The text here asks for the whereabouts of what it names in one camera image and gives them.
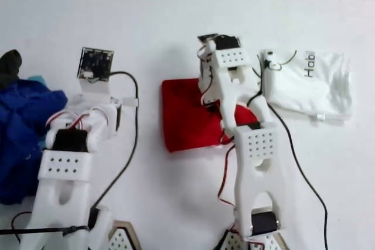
white robot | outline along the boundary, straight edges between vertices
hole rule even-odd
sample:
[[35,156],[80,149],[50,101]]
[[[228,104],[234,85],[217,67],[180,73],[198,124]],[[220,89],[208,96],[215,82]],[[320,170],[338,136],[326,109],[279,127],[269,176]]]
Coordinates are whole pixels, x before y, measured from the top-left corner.
[[[248,249],[247,241],[281,228],[284,184],[276,126],[265,98],[260,95],[259,77],[253,71],[258,62],[252,64],[240,41],[217,34],[199,39],[203,43],[197,54],[201,102],[210,106],[220,101],[221,128],[234,138],[237,152],[234,216],[244,241],[243,249]],[[248,106],[258,122],[236,124],[237,104]],[[271,198],[272,207],[255,209],[255,200],[264,191]]]
[[[98,205],[102,197],[92,202],[90,184],[93,153],[117,133],[120,125],[123,101],[111,98],[108,85],[109,76],[114,74],[109,72],[112,55],[83,49],[78,73],[83,95],[51,116],[46,124],[50,129],[27,229],[70,227],[62,235],[71,250],[108,249],[108,234],[113,228],[110,211]],[[40,250],[50,235],[23,234],[20,249]]]

blue jacket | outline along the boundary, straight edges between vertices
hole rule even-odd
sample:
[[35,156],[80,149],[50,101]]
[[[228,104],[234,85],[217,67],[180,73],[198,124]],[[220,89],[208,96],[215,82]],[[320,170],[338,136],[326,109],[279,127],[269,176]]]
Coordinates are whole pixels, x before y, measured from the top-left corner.
[[0,203],[21,203],[35,195],[42,158],[38,143],[47,119],[66,102],[63,91],[37,81],[18,80],[0,91]]

black wire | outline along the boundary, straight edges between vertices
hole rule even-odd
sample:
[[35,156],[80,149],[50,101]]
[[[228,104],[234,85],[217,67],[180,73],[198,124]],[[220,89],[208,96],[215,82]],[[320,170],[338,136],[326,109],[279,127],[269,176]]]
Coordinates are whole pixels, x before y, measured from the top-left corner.
[[[11,221],[11,228],[12,230],[14,230],[14,222],[15,220],[21,216],[21,215],[24,215],[24,214],[31,214],[30,211],[25,211],[25,212],[21,212],[21,213],[18,213],[16,216],[13,217],[12,221]],[[19,238],[18,234],[14,233],[14,236],[16,237],[16,239],[18,240],[19,243],[21,243],[21,239]]]
[[262,67],[262,62],[259,58],[259,56],[257,55],[258,57],[258,61],[259,61],[259,66],[260,66],[260,76],[257,74],[257,72],[253,69],[253,72],[255,72],[255,74],[260,78],[260,89],[258,91],[258,93],[256,93],[254,96],[252,96],[246,103],[246,106],[249,107],[251,102],[258,96],[262,95],[263,94],[263,67]]
[[[251,97],[249,99],[249,101],[247,102],[247,107],[249,107],[250,103],[253,101],[254,98],[256,98],[257,96],[259,96],[259,95],[261,95],[263,93],[263,68],[262,68],[262,64],[261,64],[261,77],[260,77],[260,79],[261,79],[261,81],[260,81],[261,88],[260,88],[259,92],[256,95],[254,95],[253,97]],[[281,118],[281,116],[277,113],[277,111],[269,103],[267,103],[267,105],[270,108],[270,110],[276,115],[276,117],[280,120],[282,126],[285,128],[285,131],[287,132],[287,135],[288,135],[289,144],[291,146],[293,158],[294,158],[294,161],[295,161],[295,163],[297,165],[297,168],[298,168],[299,172],[301,173],[302,177],[304,178],[305,182],[307,183],[307,185],[310,187],[310,189],[313,191],[313,193],[315,194],[315,196],[318,198],[318,200],[321,202],[321,204],[323,206],[323,209],[324,209],[324,230],[323,230],[323,237],[324,237],[325,250],[328,250],[328,242],[327,242],[328,210],[327,210],[327,206],[324,203],[324,201],[321,198],[321,196],[319,195],[319,193],[315,190],[314,186],[310,183],[310,181],[306,177],[304,171],[302,170],[301,165],[299,164],[298,158],[297,158],[297,156],[295,154],[295,149],[294,149],[294,145],[293,145],[292,134],[291,134],[291,132],[290,132],[287,124],[285,123],[285,121]]]
[[139,108],[139,89],[138,89],[138,83],[137,83],[137,80],[135,79],[135,77],[132,74],[127,73],[126,71],[115,71],[115,72],[110,73],[109,76],[114,76],[116,74],[125,74],[128,77],[130,77],[133,80],[133,82],[134,82],[134,86],[135,86],[135,98],[138,101],[138,106],[135,107],[135,139],[134,139],[134,146],[133,146],[133,149],[131,151],[131,154],[130,154],[130,157],[129,157],[127,163],[121,169],[121,171],[117,174],[117,176],[113,179],[113,181],[108,185],[108,187],[104,190],[104,192],[101,194],[101,196],[99,196],[99,198],[97,199],[97,201],[95,201],[95,203],[91,207],[91,211],[93,211],[98,206],[98,204],[103,199],[103,197],[109,192],[109,190],[112,188],[112,186],[117,182],[117,180],[122,176],[122,174],[128,168],[128,166],[131,163],[131,160],[133,159],[135,150],[137,148],[137,143],[138,143],[138,131],[139,131],[138,130],[138,108]]
[[324,203],[323,199],[321,198],[321,196],[319,195],[319,193],[315,190],[314,186],[310,183],[310,181],[307,179],[304,171],[302,170],[301,168],[301,165],[299,164],[299,161],[297,159],[297,156],[295,154],[295,150],[294,150],[294,145],[293,145],[293,140],[292,140],[292,135],[291,135],[291,132],[288,128],[288,126],[286,125],[285,121],[281,118],[281,116],[276,112],[276,110],[270,105],[268,104],[268,107],[270,108],[270,110],[276,115],[276,117],[280,120],[282,126],[284,126],[287,134],[288,134],[288,139],[289,139],[289,143],[291,145],[291,149],[292,149],[292,154],[293,154],[293,157],[294,157],[294,161],[295,163],[297,164],[297,167],[298,167],[298,170],[299,172],[301,173],[302,177],[304,178],[305,182],[307,183],[307,185],[310,187],[310,189],[314,192],[314,194],[316,195],[316,197],[319,199],[319,201],[322,203],[323,205],[323,209],[324,209],[324,232],[323,232],[323,236],[324,236],[324,245],[325,245],[325,249],[328,250],[328,243],[327,243],[327,221],[328,221],[328,210],[327,210],[327,206],[326,204]]
[[21,243],[21,239],[19,237],[19,234],[39,234],[41,232],[62,232],[63,236],[67,234],[72,234],[79,230],[88,230],[88,226],[81,225],[79,227],[72,225],[71,227],[61,227],[61,228],[23,228],[23,229],[16,229],[14,227],[15,220],[24,214],[31,214],[30,211],[25,211],[18,213],[16,216],[13,217],[11,221],[11,230],[0,230],[0,235],[9,235],[14,234],[16,236],[16,239],[19,243]]

white table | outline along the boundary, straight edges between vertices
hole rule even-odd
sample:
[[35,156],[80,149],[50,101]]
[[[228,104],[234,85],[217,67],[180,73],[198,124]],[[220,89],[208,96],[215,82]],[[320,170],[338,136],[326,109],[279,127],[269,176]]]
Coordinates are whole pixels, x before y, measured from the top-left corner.
[[[328,207],[330,249],[373,249],[375,1],[0,0],[0,54],[20,51],[21,77],[41,74],[51,89],[71,97],[80,91],[76,72],[87,46],[114,50],[112,70],[138,79],[138,149],[104,203],[117,219],[133,223],[146,250],[212,249],[233,221],[231,208],[216,198],[225,149],[169,154],[161,135],[161,82],[197,77],[196,36],[213,32],[241,36],[250,54],[265,47],[307,47],[352,58],[351,121],[314,126],[296,115],[286,121],[301,165]],[[111,78],[111,86],[114,94],[133,95],[125,77]],[[103,146],[110,157],[97,156],[96,196],[129,155],[133,119],[133,110],[127,111],[120,134]],[[297,171],[285,132],[281,143],[289,191],[283,235],[292,249],[323,249],[322,206]],[[225,197],[233,198],[235,174],[233,155]],[[0,227],[8,228],[11,217],[30,210],[31,202],[0,206]],[[16,240],[2,237],[0,245],[15,249]]]

red pouch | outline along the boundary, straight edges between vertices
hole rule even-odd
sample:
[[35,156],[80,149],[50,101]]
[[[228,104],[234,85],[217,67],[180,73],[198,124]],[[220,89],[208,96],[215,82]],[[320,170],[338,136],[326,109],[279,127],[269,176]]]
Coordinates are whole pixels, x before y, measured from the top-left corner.
[[[220,111],[218,106],[205,108],[200,104],[202,94],[198,78],[165,80],[161,91],[163,134],[168,151],[220,144],[223,133],[220,128]],[[249,109],[240,105],[237,105],[234,117],[238,124],[257,121]]]

